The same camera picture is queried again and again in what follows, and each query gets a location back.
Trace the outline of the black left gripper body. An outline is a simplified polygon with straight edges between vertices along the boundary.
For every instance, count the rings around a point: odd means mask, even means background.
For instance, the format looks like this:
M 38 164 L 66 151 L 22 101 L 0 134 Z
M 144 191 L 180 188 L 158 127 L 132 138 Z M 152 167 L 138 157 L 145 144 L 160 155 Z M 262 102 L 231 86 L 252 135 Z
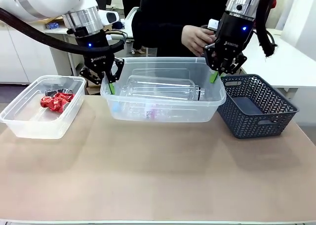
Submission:
M 78 46 L 85 49 L 105 49 L 106 51 L 81 52 L 80 55 L 84 57 L 85 64 L 88 68 L 100 74 L 106 70 L 106 67 L 113 64 L 114 54 L 116 48 L 113 45 L 109 45 L 107 40 L 106 31 L 99 30 L 94 33 L 89 33 L 87 28 L 75 28 L 73 35 Z

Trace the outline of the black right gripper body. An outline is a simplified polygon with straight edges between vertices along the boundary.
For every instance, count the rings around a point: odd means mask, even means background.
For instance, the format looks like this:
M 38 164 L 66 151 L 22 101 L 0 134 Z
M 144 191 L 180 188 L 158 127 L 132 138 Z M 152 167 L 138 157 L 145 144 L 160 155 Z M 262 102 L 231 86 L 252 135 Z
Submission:
M 231 63 L 245 49 L 254 20 L 224 12 L 216 31 L 215 53 L 220 63 Z

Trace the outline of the black and silver can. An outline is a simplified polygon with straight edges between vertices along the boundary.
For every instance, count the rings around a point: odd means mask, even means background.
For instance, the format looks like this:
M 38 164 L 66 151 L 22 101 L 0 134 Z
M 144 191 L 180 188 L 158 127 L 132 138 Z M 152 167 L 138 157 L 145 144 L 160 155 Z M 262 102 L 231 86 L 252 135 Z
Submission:
M 65 93 L 65 94 L 73 94 L 73 91 L 71 89 L 61 88 L 56 90 L 48 89 L 45 91 L 45 96 L 53 97 L 58 93 Z

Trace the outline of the deep clear plastic container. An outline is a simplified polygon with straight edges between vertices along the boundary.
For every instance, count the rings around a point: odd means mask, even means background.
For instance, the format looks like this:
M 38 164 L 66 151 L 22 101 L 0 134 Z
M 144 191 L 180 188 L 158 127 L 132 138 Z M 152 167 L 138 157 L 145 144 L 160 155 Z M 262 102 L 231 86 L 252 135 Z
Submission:
M 209 79 L 212 73 L 213 71 L 206 64 L 204 58 L 125 58 L 120 79 L 114 83 L 115 95 L 111 95 L 108 82 L 105 78 L 101 84 L 101 96 L 106 99 L 111 114 L 111 106 L 118 102 L 159 104 L 164 107 L 170 106 L 172 109 L 187 110 L 188 121 L 186 122 L 207 122 L 211 120 L 218 107 L 226 101 L 226 92 L 222 81 L 217 78 L 214 83 L 210 83 Z M 190 79 L 205 89 L 205 96 L 203 100 L 199 101 L 177 101 L 124 96 L 121 92 L 131 75 Z

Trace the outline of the crushed red can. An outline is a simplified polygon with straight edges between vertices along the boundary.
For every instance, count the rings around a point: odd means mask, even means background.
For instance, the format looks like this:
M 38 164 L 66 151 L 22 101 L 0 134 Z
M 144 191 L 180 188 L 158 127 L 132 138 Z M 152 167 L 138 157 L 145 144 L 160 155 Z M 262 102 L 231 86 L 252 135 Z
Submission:
M 49 108 L 53 112 L 63 113 L 74 96 L 74 94 L 70 93 L 57 93 L 52 97 L 44 96 L 40 100 L 40 105 L 43 108 Z

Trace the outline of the large clear plastic bottle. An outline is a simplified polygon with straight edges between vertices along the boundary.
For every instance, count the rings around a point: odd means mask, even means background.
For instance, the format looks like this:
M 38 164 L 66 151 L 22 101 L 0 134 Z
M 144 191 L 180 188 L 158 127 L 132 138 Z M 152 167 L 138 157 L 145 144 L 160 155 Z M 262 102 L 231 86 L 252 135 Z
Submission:
M 129 97 L 199 101 L 204 99 L 205 89 L 190 79 L 131 75 L 121 93 Z

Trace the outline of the clear bottle with white label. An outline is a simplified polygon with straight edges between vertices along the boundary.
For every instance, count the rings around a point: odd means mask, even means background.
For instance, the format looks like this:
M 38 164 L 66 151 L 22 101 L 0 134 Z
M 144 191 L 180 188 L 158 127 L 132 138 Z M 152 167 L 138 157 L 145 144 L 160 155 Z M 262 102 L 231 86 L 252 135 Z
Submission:
M 187 110 L 159 104 L 118 102 L 111 106 L 113 117 L 128 121 L 186 122 Z

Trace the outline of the shallow clear plastic container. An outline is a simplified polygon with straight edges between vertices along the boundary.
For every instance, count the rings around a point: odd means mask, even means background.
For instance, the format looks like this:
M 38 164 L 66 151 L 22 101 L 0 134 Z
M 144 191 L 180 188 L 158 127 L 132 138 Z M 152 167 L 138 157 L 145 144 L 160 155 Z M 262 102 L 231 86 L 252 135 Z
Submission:
M 85 94 L 86 80 L 79 76 L 44 75 L 38 77 L 0 112 L 0 122 L 19 138 L 60 139 L 77 116 Z M 74 99 L 63 113 L 43 108 L 46 91 L 69 89 Z

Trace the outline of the person's right forearm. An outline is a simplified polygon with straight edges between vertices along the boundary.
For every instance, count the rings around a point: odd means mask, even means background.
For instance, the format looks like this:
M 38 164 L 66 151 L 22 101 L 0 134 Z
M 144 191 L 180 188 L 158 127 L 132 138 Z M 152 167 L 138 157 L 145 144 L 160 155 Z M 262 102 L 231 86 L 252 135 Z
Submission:
M 138 10 L 133 21 L 134 37 L 145 47 L 158 48 L 167 44 L 181 44 L 184 25 L 175 23 L 168 12 L 150 14 Z

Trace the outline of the dark blue woven plastic basket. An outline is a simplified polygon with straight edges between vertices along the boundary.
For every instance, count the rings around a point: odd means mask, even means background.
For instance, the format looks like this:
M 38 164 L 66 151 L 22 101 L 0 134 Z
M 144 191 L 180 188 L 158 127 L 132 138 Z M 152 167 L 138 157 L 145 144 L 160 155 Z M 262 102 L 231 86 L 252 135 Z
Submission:
M 238 139 L 279 136 L 299 111 L 258 75 L 221 78 L 226 101 L 218 113 Z

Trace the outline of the person's right hand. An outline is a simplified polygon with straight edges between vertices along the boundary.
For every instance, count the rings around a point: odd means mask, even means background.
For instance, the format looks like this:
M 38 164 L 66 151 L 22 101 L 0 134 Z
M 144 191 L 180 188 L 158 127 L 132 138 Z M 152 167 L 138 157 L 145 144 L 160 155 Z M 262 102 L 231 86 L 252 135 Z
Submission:
M 215 34 L 211 30 L 191 25 L 186 25 L 182 29 L 181 43 L 197 57 L 201 57 L 204 47 L 215 40 Z

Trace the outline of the cardboard box on floor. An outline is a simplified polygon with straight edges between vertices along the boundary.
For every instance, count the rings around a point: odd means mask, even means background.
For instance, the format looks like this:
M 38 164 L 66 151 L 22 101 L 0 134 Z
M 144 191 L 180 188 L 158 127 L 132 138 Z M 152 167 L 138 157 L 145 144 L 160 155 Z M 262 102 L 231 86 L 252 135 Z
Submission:
M 86 81 L 85 94 L 86 95 L 100 95 L 101 85 L 97 85 L 89 80 Z

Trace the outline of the background person dark trousers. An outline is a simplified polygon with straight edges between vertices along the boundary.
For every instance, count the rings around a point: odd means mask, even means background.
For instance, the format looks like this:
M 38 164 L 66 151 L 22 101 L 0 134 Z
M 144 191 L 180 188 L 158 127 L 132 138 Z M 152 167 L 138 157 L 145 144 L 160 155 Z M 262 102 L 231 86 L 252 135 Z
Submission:
M 146 50 L 147 48 L 144 47 L 142 45 L 142 43 L 140 42 L 139 39 L 137 38 L 134 38 L 134 41 L 133 41 L 133 45 L 132 45 L 132 53 L 135 54 L 135 53 L 138 53 L 138 54 L 145 54 L 146 53 Z

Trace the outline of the white side table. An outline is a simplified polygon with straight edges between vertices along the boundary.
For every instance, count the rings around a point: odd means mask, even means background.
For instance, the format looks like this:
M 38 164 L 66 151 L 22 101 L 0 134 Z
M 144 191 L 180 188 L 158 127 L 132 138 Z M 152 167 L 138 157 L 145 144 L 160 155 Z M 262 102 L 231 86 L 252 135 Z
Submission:
M 276 88 L 316 88 L 316 61 L 274 35 L 277 47 L 266 57 L 254 34 L 243 51 L 247 57 L 241 69 L 259 75 Z

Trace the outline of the white plastic bag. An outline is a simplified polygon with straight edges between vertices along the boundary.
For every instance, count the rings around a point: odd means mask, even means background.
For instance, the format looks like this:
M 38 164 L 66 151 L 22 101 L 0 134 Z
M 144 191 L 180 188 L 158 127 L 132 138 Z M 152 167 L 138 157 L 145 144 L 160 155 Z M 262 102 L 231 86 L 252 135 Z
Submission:
M 133 7 L 133 8 L 131 9 L 131 11 L 128 13 L 128 15 L 127 15 L 126 18 L 125 18 L 125 22 L 132 22 L 133 17 L 134 17 L 134 15 L 135 15 L 135 13 L 137 12 L 138 8 L 139 8 L 139 7 Z

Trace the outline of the person in black top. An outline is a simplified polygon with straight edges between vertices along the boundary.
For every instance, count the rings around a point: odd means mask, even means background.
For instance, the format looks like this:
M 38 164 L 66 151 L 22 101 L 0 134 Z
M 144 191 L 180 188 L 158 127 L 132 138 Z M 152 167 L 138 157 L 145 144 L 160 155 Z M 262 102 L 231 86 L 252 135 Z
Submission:
M 172 20 L 177 24 L 204 28 L 210 19 L 220 20 L 226 9 L 227 1 L 228 0 L 141 0 L 138 10 L 143 10 L 150 14 L 155 12 L 168 12 Z M 196 57 L 182 43 L 180 45 L 167 44 L 166 46 L 155 49 L 157 49 L 158 57 Z

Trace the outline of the white cabinet with wooden top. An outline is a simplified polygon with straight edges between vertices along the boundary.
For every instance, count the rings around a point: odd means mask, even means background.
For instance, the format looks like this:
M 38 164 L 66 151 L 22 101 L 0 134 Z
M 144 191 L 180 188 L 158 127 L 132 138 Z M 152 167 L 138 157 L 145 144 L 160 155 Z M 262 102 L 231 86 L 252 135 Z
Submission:
M 68 54 L 0 21 L 0 83 L 31 83 L 43 75 L 71 75 Z

